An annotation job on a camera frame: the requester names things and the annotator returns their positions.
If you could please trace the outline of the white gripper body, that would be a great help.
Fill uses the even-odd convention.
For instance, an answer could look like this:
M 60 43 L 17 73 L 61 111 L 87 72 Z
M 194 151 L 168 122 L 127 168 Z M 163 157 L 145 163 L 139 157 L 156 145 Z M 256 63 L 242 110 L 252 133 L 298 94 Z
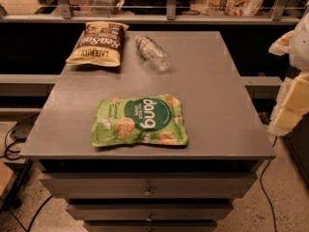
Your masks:
M 309 13 L 294 29 L 290 41 L 290 64 L 301 71 L 309 71 Z

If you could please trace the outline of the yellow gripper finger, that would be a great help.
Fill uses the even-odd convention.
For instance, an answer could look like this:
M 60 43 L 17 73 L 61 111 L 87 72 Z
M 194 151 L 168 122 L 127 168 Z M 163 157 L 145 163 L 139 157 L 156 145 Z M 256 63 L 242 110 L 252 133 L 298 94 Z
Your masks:
M 285 136 L 309 112 L 309 73 L 286 77 L 279 88 L 276 105 L 270 115 L 268 131 Z
M 268 52 L 277 56 L 289 54 L 291 52 L 291 42 L 293 34 L 294 31 L 289 31 L 283 36 L 281 36 L 270 46 Z

